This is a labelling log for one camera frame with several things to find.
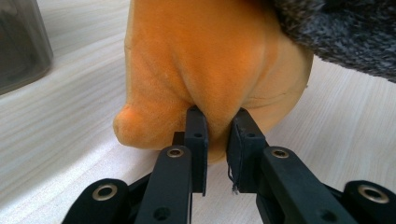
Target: glass jar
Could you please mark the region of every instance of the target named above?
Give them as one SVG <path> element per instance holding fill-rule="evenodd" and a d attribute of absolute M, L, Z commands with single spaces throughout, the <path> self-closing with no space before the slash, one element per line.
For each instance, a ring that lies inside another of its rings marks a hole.
<path fill-rule="evenodd" d="M 36 0 L 0 1 L 0 94 L 44 76 L 53 57 Z"/>

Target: wooden table surface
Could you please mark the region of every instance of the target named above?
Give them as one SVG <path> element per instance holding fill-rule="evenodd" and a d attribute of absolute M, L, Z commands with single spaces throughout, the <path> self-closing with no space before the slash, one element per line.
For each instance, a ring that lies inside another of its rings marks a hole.
<path fill-rule="evenodd" d="M 122 146 L 112 119 L 125 100 L 128 0 L 38 0 L 54 52 L 38 81 L 0 96 L 0 223 L 60 223 L 92 182 L 131 184 L 157 152 Z M 314 61 L 301 101 L 266 136 L 324 183 L 365 179 L 396 191 L 396 85 Z M 235 196 L 225 162 L 208 168 L 193 223 L 262 223 L 254 195 Z"/>

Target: metal screw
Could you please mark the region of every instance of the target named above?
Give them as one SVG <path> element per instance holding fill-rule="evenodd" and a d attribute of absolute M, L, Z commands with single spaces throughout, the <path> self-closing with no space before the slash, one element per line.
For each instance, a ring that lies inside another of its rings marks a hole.
<path fill-rule="evenodd" d="M 280 148 L 272 150 L 271 154 L 280 159 L 286 159 L 289 156 L 287 151 Z"/>
<path fill-rule="evenodd" d="M 389 197 L 384 192 L 368 185 L 360 185 L 358 187 L 358 192 L 364 198 L 375 203 L 389 202 Z"/>
<path fill-rule="evenodd" d="M 92 194 L 96 201 L 106 201 L 114 197 L 117 193 L 117 186 L 114 184 L 104 184 L 99 186 Z"/>
<path fill-rule="evenodd" d="M 184 151 L 179 148 L 172 148 L 166 152 L 166 155 L 171 158 L 178 158 L 184 154 Z"/>

